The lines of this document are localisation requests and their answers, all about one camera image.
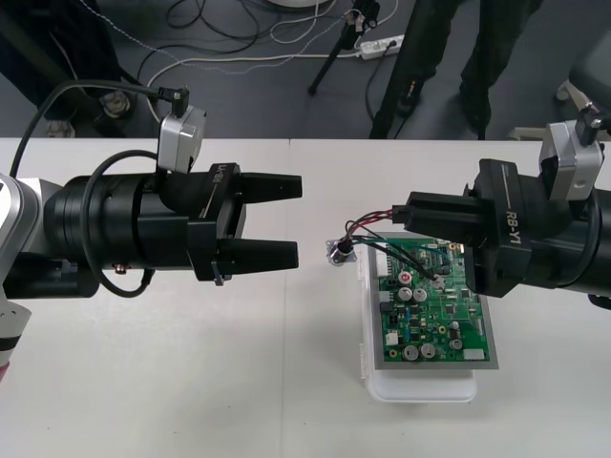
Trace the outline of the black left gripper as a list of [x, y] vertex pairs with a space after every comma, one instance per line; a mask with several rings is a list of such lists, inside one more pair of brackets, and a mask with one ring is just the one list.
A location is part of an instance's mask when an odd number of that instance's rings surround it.
[[295, 241], [240, 237], [245, 203], [302, 196], [300, 176], [241, 173], [237, 163], [213, 164], [187, 222], [187, 255], [197, 279], [223, 286], [231, 276], [298, 268]]

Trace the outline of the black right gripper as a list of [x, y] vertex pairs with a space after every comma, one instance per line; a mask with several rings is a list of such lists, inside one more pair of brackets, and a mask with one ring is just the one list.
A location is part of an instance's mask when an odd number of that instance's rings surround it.
[[[412, 192], [406, 231], [468, 243], [467, 285], [479, 295], [503, 298], [519, 285], [548, 289], [549, 269], [537, 264], [535, 205], [546, 198], [540, 177], [525, 176], [513, 162], [484, 158], [469, 196]], [[477, 236], [478, 202], [483, 205]]]

